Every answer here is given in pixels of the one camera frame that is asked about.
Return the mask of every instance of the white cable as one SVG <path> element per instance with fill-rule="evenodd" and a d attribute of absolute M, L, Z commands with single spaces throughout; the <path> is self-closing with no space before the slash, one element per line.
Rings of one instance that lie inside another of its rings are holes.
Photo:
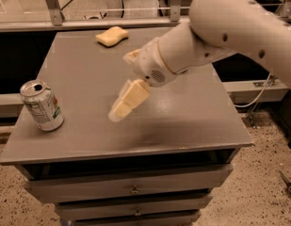
<path fill-rule="evenodd" d="M 256 96 L 256 98 L 252 102 L 248 103 L 247 105 L 235 105 L 235 107 L 236 108 L 245 108 L 245 107 L 248 107 L 250 105 L 253 105 L 256 101 L 258 101 L 258 99 L 260 98 L 260 96 L 262 95 L 262 93 L 265 91 L 265 89 L 267 87 L 268 80 L 269 80 L 270 76 L 271 76 L 271 73 L 268 74 L 267 80 L 266 80 L 263 88 L 261 89 L 260 93 Z"/>

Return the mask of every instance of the speckled floor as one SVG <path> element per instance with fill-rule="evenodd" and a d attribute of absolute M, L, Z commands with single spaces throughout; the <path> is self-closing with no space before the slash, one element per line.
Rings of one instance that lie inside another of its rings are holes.
<path fill-rule="evenodd" d="M 279 170 L 291 180 L 291 150 L 267 111 L 256 114 L 258 128 L 245 121 L 255 146 L 234 158 L 234 171 L 193 226 L 291 225 L 291 198 Z M 0 144 L 0 153 L 4 145 Z M 0 226 L 56 226 L 53 205 L 43 205 L 23 190 L 25 178 L 0 166 Z"/>

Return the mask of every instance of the drawer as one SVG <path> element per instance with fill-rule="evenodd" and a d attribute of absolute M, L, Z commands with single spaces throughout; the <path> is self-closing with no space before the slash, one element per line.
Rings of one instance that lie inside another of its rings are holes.
<path fill-rule="evenodd" d="M 200 211 L 156 214 L 141 217 L 121 217 L 110 219 L 79 220 L 74 226 L 171 226 L 190 225 L 195 222 Z"/>
<path fill-rule="evenodd" d="M 27 182 L 25 189 L 43 203 L 187 191 L 221 186 L 233 170 L 230 164 L 162 169 Z"/>
<path fill-rule="evenodd" d="M 61 218 L 67 220 L 123 216 L 140 217 L 164 212 L 199 210 L 204 208 L 211 200 L 212 196 L 209 194 L 188 191 L 96 202 L 67 202 L 57 205 L 56 212 Z"/>
<path fill-rule="evenodd" d="M 34 180 L 116 174 L 142 170 L 163 170 L 219 165 L 228 162 L 234 149 L 188 153 L 151 154 L 23 165 Z"/>

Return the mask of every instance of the sponge in gripper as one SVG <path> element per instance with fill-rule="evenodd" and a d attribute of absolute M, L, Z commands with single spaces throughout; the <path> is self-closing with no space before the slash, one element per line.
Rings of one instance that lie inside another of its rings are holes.
<path fill-rule="evenodd" d="M 144 80 L 128 80 L 108 114 L 109 119 L 113 122 L 121 121 L 149 96 L 150 87 Z"/>
<path fill-rule="evenodd" d="M 96 35 L 96 40 L 106 47 L 115 46 L 121 40 L 128 38 L 128 32 L 119 26 L 113 26 L 106 32 Z"/>

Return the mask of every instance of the aluminum can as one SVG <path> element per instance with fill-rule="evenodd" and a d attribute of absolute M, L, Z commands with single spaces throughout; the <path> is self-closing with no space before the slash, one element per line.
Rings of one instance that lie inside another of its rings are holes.
<path fill-rule="evenodd" d="M 64 121 L 57 98 L 41 80 L 31 80 L 21 87 L 21 98 L 42 131 L 57 129 Z"/>

